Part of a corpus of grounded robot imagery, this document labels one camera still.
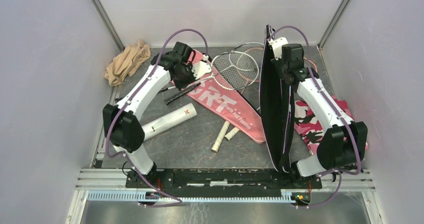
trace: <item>white grip tape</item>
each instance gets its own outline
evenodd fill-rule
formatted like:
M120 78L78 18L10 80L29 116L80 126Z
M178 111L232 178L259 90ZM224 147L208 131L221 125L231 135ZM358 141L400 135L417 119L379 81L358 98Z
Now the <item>white grip tape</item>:
M227 134L225 134L224 138L229 141L231 140L231 138L234 137L235 134L237 134L240 131L240 129L238 129L237 127L234 127L233 129L231 129Z
M223 142L224 139L224 135L228 130L228 127L230 126L230 123L228 121L225 121L224 125L222 125L221 131L218 134L218 137L215 140L215 143L213 144L211 150L214 153L218 152L218 149L221 146L221 143Z

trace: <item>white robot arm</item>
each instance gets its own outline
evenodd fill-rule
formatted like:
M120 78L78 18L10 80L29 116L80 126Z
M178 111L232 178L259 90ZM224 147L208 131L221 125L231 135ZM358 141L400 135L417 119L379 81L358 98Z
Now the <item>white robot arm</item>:
M195 77L201 77L204 74L194 73L193 70L204 72L208 69L207 55L204 55L203 60L194 65L188 62L193 51L188 45L177 42L172 51L161 57L158 66L149 66L146 74L128 95L116 105L107 104L103 108L105 135L107 135L113 119L117 118L110 133L110 141L116 152L125 152L132 164L143 175L148 174L155 164L149 158L143 145L145 131L139 121L147 106L166 84L174 81L177 88L185 88L196 81ZM141 85L143 85L141 91L137 92Z
M270 39L268 43L274 55L271 62L280 79L305 100L318 118L324 133L317 153L297 162L296 169L300 176L308 177L354 164L358 156L362 161L368 133L367 126L363 122L354 122L336 104L318 74L304 66L304 50L300 44L289 44L284 37ZM353 133L353 141L343 121Z

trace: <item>camouflage fabric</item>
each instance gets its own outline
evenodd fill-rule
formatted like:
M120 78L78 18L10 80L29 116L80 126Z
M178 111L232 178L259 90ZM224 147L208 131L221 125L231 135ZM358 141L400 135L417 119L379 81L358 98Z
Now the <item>camouflage fabric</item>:
M337 100L335 96L332 98L349 117L354 119L351 111L348 109L348 103L346 101ZM295 102L294 129L307 145L309 154L316 154L320 141L324 136L323 127L314 112L304 100L298 100ZM368 150L368 143L366 143L365 150Z

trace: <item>beige fabric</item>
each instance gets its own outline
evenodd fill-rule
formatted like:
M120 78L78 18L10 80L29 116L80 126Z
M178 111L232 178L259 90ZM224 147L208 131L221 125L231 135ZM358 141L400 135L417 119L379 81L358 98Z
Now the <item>beige fabric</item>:
M127 46L121 54L112 59L112 63L106 67L104 78L109 80L111 86L121 85L125 77L133 76L150 55L150 46L139 40L137 44Z

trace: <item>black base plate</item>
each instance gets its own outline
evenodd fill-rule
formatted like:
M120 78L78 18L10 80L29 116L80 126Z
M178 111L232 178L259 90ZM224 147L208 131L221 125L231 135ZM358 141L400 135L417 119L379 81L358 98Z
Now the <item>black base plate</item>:
M128 177L126 188L149 188L133 170ZM281 197L281 189L308 189L309 181L312 189L322 188L316 177L294 179L274 169L158 169L147 178L181 198Z

